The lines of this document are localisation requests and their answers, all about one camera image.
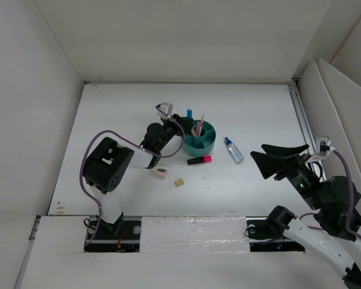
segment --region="white enclosure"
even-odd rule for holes
[[[289,81],[361,16],[361,0],[35,2],[89,81]]]
[[[240,253],[185,253],[179,252],[180,243],[176,252],[167,253],[83,253],[82,217],[44,217],[40,225],[22,289],[39,289],[40,284],[44,288],[82,289],[99,286],[99,282],[105,287],[117,283],[123,288],[146,289],[344,286],[328,265],[310,253],[249,253],[246,245]],[[168,233],[176,228],[170,227]],[[192,228],[184,232],[190,234]]]

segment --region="teal pen holder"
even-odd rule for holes
[[[196,131],[197,124],[200,120],[195,120],[193,122],[193,129]],[[191,131],[186,135],[185,142],[183,144],[183,149],[185,152],[192,157],[204,157],[208,155],[212,148],[214,147],[215,138],[217,134],[215,133],[214,127],[208,123],[203,122],[202,130],[200,132],[200,137],[192,135]]]

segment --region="eraser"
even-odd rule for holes
[[[180,187],[181,185],[184,185],[185,184],[185,182],[183,182],[183,179],[177,179],[176,181],[175,181],[175,185],[177,186],[177,187]]]

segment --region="purple cable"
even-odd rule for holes
[[[278,240],[283,240],[283,239],[286,239],[286,237],[282,236],[282,237],[271,239],[271,240],[268,240],[268,241],[258,242],[257,244],[266,245],[266,244],[271,244],[271,243],[274,243],[274,242],[276,242]]]
[[[314,216],[315,213],[306,213],[306,214],[303,214],[301,217],[300,217],[300,220],[302,220],[304,217],[306,216]],[[312,226],[307,226],[308,228],[310,229],[313,229],[313,230],[319,230],[319,231],[323,231],[323,228],[319,228],[319,227],[312,227]]]
[[[164,115],[167,116],[167,117],[170,117],[167,113],[165,113],[164,111],[160,110],[158,107],[155,107],[155,108],[156,108],[156,110],[158,110],[160,113],[164,114]],[[149,154],[153,155],[154,157],[158,157],[158,158],[170,158],[170,157],[176,155],[176,154],[180,151],[180,149],[182,148],[182,144],[183,144],[183,142],[185,141],[186,134],[185,134],[185,131],[184,131],[183,127],[182,127],[176,120],[174,120],[172,117],[170,117],[170,118],[171,118],[171,120],[180,128],[180,131],[182,131],[182,142],[180,143],[180,146],[178,147],[178,149],[177,149],[175,152],[173,152],[172,154],[170,154],[170,155],[163,155],[163,156],[158,155],[158,154],[156,154],[156,153],[154,153],[154,152],[151,152],[151,151],[148,151],[148,150],[144,150],[145,152],[148,152]],[[95,229],[94,229],[94,233],[92,234],[92,236],[91,236],[91,238],[88,240],[88,242],[86,242],[86,244],[84,244],[84,247],[88,246],[88,245],[94,240],[94,237],[95,237],[95,235],[96,235],[96,232],[97,232],[97,230],[99,229],[100,219],[101,219],[101,217],[102,217],[102,204],[101,204],[101,202],[100,202],[98,199],[96,199],[94,196],[92,196],[92,194],[89,193],[89,192],[85,189],[84,182],[83,182],[84,164],[85,164],[85,160],[87,159],[88,154],[90,153],[90,149],[91,149],[91,147],[93,146],[94,142],[95,142],[101,135],[107,134],[107,133],[115,135],[116,137],[118,137],[118,138],[120,138],[121,140],[129,143],[131,146],[133,146],[133,147],[135,147],[135,148],[137,148],[137,149],[141,149],[141,147],[140,147],[139,145],[137,145],[137,144],[135,144],[135,143],[127,140],[126,138],[122,137],[121,135],[119,135],[118,133],[116,133],[116,132],[114,132],[114,131],[112,131],[112,130],[110,130],[110,129],[106,129],[106,130],[101,131],[101,132],[99,132],[98,134],[96,134],[96,136],[94,136],[93,139],[92,139],[92,140],[90,141],[90,143],[88,144],[88,147],[87,147],[87,149],[85,150],[85,153],[84,153],[84,155],[83,155],[82,163],[81,163],[81,165],[80,165],[79,183],[80,183],[80,187],[82,188],[83,192],[84,192],[91,200],[93,200],[93,201],[96,203],[96,205],[97,205],[97,207],[98,207],[98,209],[99,209],[99,217],[97,218],[97,222],[96,222],[96,226],[95,226]]]
[[[346,220],[346,229],[347,231],[356,236],[361,240],[361,235],[354,232],[352,229],[350,229],[350,222],[353,215],[353,208],[354,208],[354,193],[353,193],[353,182],[351,180],[351,174],[349,171],[349,166],[345,158],[336,150],[333,151],[335,155],[341,160],[342,164],[344,165],[345,174],[347,176],[347,182],[348,182],[348,192],[349,192],[349,205],[348,205],[348,212],[347,212],[347,220]]]

